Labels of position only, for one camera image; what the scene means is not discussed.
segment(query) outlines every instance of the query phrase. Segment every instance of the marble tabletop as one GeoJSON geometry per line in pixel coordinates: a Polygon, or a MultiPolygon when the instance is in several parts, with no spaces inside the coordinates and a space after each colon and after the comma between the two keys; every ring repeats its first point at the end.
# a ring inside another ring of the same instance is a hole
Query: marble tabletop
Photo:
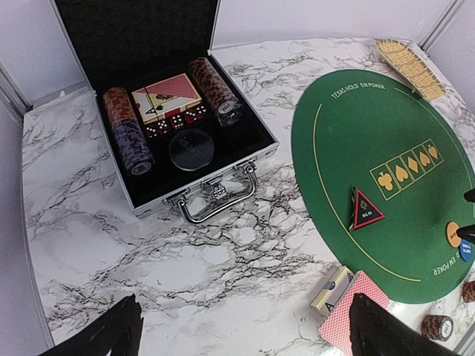
{"type": "MultiPolygon", "coordinates": [[[[445,85],[433,106],[475,163],[475,123],[445,85]]],[[[339,355],[318,334],[309,303],[338,261],[310,219],[295,180],[292,115],[304,90],[356,68],[403,81],[373,39],[266,42],[213,52],[281,145],[258,166],[255,197],[202,225],[176,211],[137,219],[129,210],[87,89],[24,118],[24,209],[33,266],[57,343],[135,293],[145,324],[141,355],[339,355]]],[[[467,280],[475,279],[474,270],[467,280]]],[[[390,310],[417,329],[428,313],[451,315],[455,348],[475,305],[459,288],[442,300],[390,310]]]]}

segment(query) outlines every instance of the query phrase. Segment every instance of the green felt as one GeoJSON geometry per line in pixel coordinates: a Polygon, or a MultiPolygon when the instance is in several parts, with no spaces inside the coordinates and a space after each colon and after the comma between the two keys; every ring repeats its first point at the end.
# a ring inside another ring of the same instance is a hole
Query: green felt
{"type": "Polygon", "coordinates": [[[475,176],[451,128],[419,94],[366,70],[329,73],[298,103],[292,155],[307,209],[343,265],[364,270],[391,299],[405,303],[436,300],[462,282],[473,260],[464,262],[450,247],[445,228],[450,221],[475,223],[475,205],[463,198],[475,176]],[[336,98],[348,85],[353,89],[336,98]],[[425,170],[421,152],[429,157],[425,170]],[[402,163],[410,157],[417,173],[402,163]],[[378,178],[397,165],[412,175],[398,184],[391,177],[388,191],[378,178]],[[353,186],[386,218],[349,232],[353,186]]]}

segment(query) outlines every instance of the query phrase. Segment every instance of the all in triangle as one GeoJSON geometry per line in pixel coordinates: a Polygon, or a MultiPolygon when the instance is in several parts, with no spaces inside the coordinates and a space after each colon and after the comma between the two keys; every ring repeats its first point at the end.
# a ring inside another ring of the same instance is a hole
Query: all in triangle
{"type": "Polygon", "coordinates": [[[353,189],[350,231],[373,224],[386,216],[359,189],[353,189]]]}

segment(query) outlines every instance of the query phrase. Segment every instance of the poker table top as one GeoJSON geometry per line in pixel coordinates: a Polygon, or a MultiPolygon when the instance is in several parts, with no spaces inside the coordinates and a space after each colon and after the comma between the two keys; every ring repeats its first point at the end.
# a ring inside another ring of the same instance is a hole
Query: poker table top
{"type": "Polygon", "coordinates": [[[475,176],[441,115],[418,93],[367,70],[313,82],[292,124],[297,181],[316,228],[343,265],[365,271],[392,299],[426,303],[465,278],[446,228],[475,220],[463,194],[475,176]],[[350,229],[357,187],[385,216],[350,229]]]}

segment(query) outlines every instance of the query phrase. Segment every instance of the purple poker chip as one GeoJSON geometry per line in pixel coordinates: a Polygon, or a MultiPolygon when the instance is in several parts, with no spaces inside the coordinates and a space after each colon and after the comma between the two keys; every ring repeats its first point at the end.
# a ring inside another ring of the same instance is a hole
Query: purple poker chip
{"type": "Polygon", "coordinates": [[[154,167],[155,159],[137,120],[118,122],[112,128],[112,132],[127,172],[133,176],[141,176],[154,167]]]}

